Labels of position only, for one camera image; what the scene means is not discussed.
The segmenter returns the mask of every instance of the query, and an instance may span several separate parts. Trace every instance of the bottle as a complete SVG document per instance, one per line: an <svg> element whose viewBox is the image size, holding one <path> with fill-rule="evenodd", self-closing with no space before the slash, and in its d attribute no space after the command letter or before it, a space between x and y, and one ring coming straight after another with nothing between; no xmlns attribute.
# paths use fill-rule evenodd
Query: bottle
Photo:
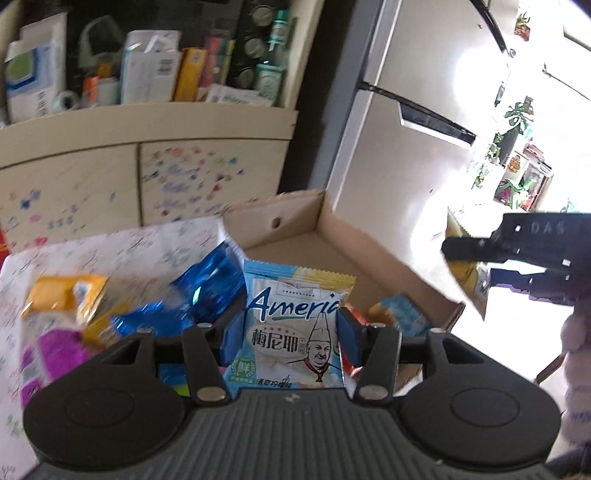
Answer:
<svg viewBox="0 0 591 480"><path fill-rule="evenodd" d="M287 10L279 10L269 38L269 50L256 66L258 80L256 89L259 95L273 102L277 101L281 88L281 81L285 74L287 52L285 41L289 25L289 13Z"/></svg>

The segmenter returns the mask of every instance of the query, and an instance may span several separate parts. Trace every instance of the silver screw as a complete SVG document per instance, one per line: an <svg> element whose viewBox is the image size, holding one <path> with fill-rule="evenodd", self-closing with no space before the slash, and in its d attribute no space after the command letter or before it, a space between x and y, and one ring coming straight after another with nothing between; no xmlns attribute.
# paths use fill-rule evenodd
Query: silver screw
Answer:
<svg viewBox="0 0 591 480"><path fill-rule="evenodd" d="M220 401L226 398L226 391L220 387L202 387L197 390L197 398L202 401Z"/></svg>
<svg viewBox="0 0 591 480"><path fill-rule="evenodd" d="M364 385L359 389L359 396L364 400L383 400L388 396L388 389L381 385Z"/></svg>

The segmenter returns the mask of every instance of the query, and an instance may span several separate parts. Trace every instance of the white tablecloth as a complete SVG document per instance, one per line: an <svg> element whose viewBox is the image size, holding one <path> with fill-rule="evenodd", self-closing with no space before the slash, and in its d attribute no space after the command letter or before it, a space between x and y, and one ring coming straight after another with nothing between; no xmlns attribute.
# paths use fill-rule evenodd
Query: white tablecloth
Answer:
<svg viewBox="0 0 591 480"><path fill-rule="evenodd" d="M110 276L103 308L128 300L133 307L159 301L168 283L215 248L222 222L205 217L36 248L8 257L0 273L0 480L19 480L37 464L22 429L21 349L43 325L20 312L41 274Z"/></svg>

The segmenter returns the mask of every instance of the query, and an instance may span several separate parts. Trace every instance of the chef illustration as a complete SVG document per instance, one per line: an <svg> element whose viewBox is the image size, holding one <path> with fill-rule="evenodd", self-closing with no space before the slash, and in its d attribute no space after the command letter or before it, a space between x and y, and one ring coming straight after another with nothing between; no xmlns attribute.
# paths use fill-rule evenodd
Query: chef illustration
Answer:
<svg viewBox="0 0 591 480"><path fill-rule="evenodd" d="M340 370L339 367L332 365L330 361L330 355L332 353L332 345L330 343L330 330L328 318L325 313L320 313L316 317L314 328L310 332L310 337L306 343L307 356L301 360L294 360L287 362L292 366L302 365L305 366L312 373L317 375L316 382L322 383L323 376L329 367L335 367Z"/></svg>

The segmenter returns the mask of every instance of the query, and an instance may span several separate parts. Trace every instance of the table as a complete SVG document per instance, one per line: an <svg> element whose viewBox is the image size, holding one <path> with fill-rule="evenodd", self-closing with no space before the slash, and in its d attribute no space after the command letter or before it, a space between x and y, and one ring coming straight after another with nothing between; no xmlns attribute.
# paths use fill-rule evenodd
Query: table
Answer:
<svg viewBox="0 0 591 480"><path fill-rule="evenodd" d="M0 272L0 479L19 480L37 464L22 429L19 395L23 345L46 325L20 312L41 274L110 276L102 309L162 300L169 282L226 238L221 219L204 217L34 248L7 258Z"/></svg>

